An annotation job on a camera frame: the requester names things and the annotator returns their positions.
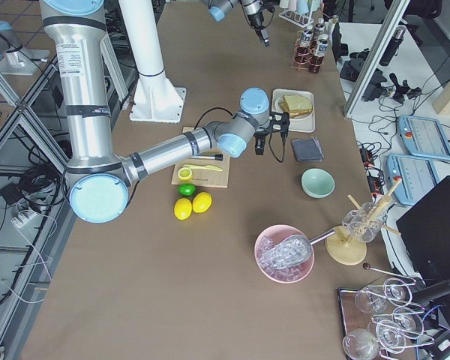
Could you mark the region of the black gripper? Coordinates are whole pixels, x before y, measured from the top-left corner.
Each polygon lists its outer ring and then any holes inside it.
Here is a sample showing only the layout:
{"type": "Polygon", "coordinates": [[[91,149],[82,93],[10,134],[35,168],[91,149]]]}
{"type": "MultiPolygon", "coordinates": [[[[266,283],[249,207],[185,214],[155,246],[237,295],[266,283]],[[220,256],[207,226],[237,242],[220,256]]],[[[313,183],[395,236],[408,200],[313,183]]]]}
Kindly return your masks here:
{"type": "Polygon", "coordinates": [[[262,12],[258,11],[257,13],[248,14],[247,19],[250,27],[255,30],[260,43],[268,47],[270,45],[269,33],[266,29],[263,29],[264,17],[262,12]]]}
{"type": "Polygon", "coordinates": [[[255,144],[254,151],[256,155],[264,155],[265,147],[266,147],[266,138],[270,134],[268,127],[259,127],[255,134],[255,144]]]}

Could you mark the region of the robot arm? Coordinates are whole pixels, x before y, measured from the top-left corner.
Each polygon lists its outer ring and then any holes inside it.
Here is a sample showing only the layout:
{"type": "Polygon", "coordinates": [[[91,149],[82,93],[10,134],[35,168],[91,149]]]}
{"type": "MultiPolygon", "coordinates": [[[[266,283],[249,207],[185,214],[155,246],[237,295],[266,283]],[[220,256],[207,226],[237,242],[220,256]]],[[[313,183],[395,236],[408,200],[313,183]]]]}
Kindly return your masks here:
{"type": "MultiPolygon", "coordinates": [[[[137,70],[136,121],[178,122],[185,94],[167,79],[149,1],[122,1],[121,13],[137,70]]],[[[65,195],[75,214],[91,223],[117,218],[129,187],[152,173],[219,148],[231,157],[246,149],[269,124],[270,105],[261,88],[249,88],[228,122],[213,121],[145,151],[118,156],[113,150],[110,108],[101,46],[107,35],[102,1],[42,1],[46,33],[54,40],[73,156],[66,167],[65,195]]]]}
{"type": "Polygon", "coordinates": [[[207,7],[211,17],[219,23],[235,8],[241,8],[247,24],[255,31],[260,42],[268,47],[270,45],[269,34],[266,30],[263,11],[266,9],[264,1],[239,1],[239,0],[205,0],[202,3],[207,7]]]}

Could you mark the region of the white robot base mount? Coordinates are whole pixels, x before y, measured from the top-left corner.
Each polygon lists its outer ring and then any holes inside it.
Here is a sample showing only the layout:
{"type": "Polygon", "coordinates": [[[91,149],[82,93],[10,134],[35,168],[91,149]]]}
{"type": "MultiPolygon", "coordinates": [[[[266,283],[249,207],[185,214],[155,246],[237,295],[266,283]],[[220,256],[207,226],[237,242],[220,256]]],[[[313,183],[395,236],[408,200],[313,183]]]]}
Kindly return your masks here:
{"type": "Polygon", "coordinates": [[[139,74],[130,119],[179,123],[186,89],[167,78],[152,3],[125,0],[119,6],[139,74]]]}

